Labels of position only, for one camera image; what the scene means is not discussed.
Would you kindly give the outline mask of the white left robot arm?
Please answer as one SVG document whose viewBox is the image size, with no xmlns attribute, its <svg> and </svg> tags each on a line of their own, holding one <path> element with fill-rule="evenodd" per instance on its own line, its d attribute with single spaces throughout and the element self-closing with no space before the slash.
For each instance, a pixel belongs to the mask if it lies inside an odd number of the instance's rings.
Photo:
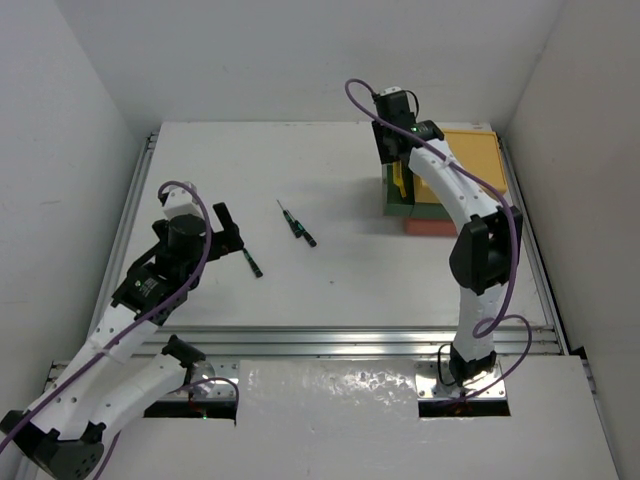
<svg viewBox="0 0 640 480">
<path fill-rule="evenodd" d="M 24 410 L 1 420 L 3 447 L 21 453 L 55 479 L 96 479 L 120 431 L 167 394 L 202 401 L 222 382 L 205 354 L 171 335 L 140 371 L 110 388 L 107 376 L 186 302 L 207 263 L 243 249 L 223 203 L 213 211 L 222 228 L 194 203 L 165 205 L 152 229 L 157 242 L 136 259 L 84 345 L 62 374 Z"/>
</svg>

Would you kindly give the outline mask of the green drawer box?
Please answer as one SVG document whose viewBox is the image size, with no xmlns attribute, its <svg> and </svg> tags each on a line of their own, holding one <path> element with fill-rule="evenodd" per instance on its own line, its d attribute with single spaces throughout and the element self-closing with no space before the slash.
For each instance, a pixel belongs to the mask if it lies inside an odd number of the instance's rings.
<svg viewBox="0 0 640 480">
<path fill-rule="evenodd" d="M 407 167 L 402 168 L 402 179 L 405 196 L 402 195 L 402 189 L 394 183 L 393 165 L 382 166 L 384 215 L 423 220 L 450 220 L 450 216 L 440 203 L 417 200 L 416 179 Z"/>
</svg>

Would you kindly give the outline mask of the yellow utility knife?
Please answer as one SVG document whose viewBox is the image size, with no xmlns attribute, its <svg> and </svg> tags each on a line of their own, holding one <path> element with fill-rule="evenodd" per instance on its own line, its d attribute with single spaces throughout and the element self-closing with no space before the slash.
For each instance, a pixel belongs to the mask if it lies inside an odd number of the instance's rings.
<svg viewBox="0 0 640 480">
<path fill-rule="evenodd" d="M 403 165 L 401 161 L 395 161 L 392 163 L 392 180 L 394 185 L 398 188 L 402 198 L 407 196 L 406 186 L 403 175 Z"/>
</svg>

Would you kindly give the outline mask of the red bottom drawer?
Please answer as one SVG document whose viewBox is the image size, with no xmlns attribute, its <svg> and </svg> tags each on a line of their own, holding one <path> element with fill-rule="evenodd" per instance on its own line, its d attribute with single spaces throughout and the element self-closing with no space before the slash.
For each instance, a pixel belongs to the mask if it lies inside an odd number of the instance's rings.
<svg viewBox="0 0 640 480">
<path fill-rule="evenodd" d="M 413 236 L 456 237 L 457 231 L 451 220 L 406 218 L 405 233 Z"/>
</svg>

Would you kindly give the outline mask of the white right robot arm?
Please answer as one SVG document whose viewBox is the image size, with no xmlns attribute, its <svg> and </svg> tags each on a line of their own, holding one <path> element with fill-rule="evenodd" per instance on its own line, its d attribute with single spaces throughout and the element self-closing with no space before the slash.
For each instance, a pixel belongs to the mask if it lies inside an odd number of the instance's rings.
<svg viewBox="0 0 640 480">
<path fill-rule="evenodd" d="M 391 87 L 372 99 L 377 112 L 372 127 L 382 162 L 398 162 L 424 181 L 456 228 L 449 267 L 460 287 L 460 308 L 449 370 L 462 386 L 495 365 L 492 331 L 505 317 L 513 294 L 522 214 L 462 166 L 434 122 L 416 120 L 407 91 Z"/>
</svg>

